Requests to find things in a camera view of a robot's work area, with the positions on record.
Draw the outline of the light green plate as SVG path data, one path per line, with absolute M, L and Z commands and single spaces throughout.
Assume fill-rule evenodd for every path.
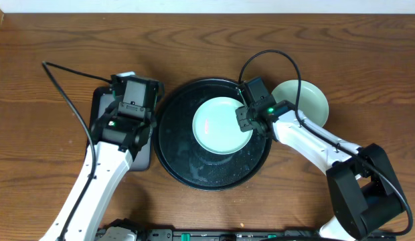
M 246 146 L 252 130 L 242 132 L 236 110 L 243 104 L 230 97 L 216 97 L 204 102 L 195 112 L 192 131 L 196 141 L 207 151 L 228 155 Z
M 272 95 L 276 102 L 287 100 L 295 103 L 297 99 L 298 80 L 288 80 L 279 84 Z M 326 96 L 314 84 L 301 81 L 301 94 L 299 97 L 299 110 L 316 125 L 323 127 L 329 116 L 329 104 Z

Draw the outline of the light green plate front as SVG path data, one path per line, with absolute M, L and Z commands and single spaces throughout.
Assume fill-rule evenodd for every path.
M 288 80 L 279 84 L 272 95 L 276 102 L 287 100 L 295 103 L 297 99 L 298 80 Z M 329 116 L 329 104 L 326 96 L 314 84 L 301 81 L 301 94 L 299 97 L 299 110 L 316 125 L 323 127 Z

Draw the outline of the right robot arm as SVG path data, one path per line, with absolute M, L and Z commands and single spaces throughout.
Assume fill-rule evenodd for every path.
M 262 99 L 237 108 L 243 132 L 257 130 L 299 152 L 327 178 L 334 216 L 320 235 L 361 240 L 410 208 L 386 152 L 344 141 L 287 100 Z

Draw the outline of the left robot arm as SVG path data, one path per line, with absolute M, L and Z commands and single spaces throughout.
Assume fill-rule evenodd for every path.
M 147 143 L 131 160 L 129 151 L 119 151 L 118 145 L 98 142 L 95 146 L 96 163 L 92 163 L 91 148 L 86 150 L 86 157 L 81 172 L 60 213 L 44 234 L 42 240 L 57 240 L 65 226 L 66 220 L 81 194 L 92 166 L 96 167 L 94 177 L 64 234 L 64 240 L 93 240 L 100 221 L 108 207 L 111 197 L 128 171 L 145 171 L 149 167 L 151 147 Z

